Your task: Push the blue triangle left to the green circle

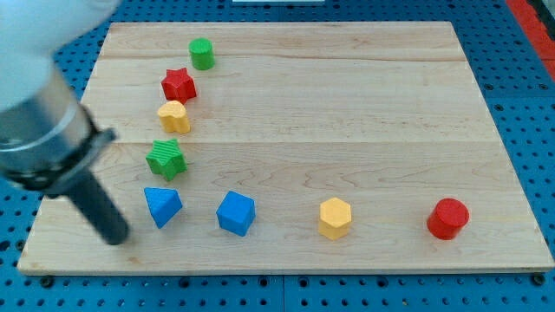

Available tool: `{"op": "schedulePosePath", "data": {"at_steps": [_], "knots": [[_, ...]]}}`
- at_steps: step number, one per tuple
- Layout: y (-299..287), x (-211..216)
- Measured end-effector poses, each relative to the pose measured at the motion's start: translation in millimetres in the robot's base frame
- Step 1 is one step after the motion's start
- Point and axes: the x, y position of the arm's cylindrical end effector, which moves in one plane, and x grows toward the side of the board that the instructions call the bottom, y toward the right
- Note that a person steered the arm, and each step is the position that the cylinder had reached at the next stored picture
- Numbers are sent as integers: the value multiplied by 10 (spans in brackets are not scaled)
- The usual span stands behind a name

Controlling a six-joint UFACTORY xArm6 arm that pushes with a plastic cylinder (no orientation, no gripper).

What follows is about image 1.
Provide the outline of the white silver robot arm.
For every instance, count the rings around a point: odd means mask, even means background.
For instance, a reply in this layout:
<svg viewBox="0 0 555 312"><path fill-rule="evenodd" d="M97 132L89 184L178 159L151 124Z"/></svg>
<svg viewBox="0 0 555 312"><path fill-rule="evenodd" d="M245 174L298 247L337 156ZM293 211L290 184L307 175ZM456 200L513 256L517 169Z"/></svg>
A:
<svg viewBox="0 0 555 312"><path fill-rule="evenodd" d="M1 174L55 198L103 193L90 167L115 140L75 97L54 54L107 20L120 0L1 3Z"/></svg>

